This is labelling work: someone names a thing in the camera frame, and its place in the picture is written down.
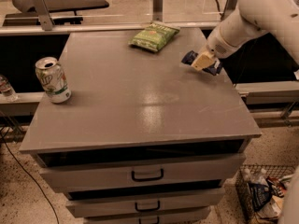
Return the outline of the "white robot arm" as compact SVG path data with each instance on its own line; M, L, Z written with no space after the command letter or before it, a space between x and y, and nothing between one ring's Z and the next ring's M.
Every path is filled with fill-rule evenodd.
M271 34L299 63L299 0L237 0L235 10L211 32L192 67L225 59L248 41Z

